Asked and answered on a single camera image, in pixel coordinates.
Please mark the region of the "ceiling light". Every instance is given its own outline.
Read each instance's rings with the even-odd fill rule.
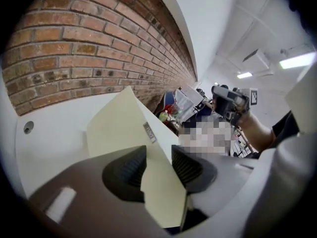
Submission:
[[[238,78],[252,77],[252,74],[249,73],[249,72],[246,72],[246,73],[243,73],[243,74],[238,75],[237,77],[238,77]]]
[[[280,61],[279,63],[283,69],[302,67],[302,66],[311,65],[314,62],[315,56],[316,56],[316,52],[311,52],[311,53],[307,53],[298,57]]]

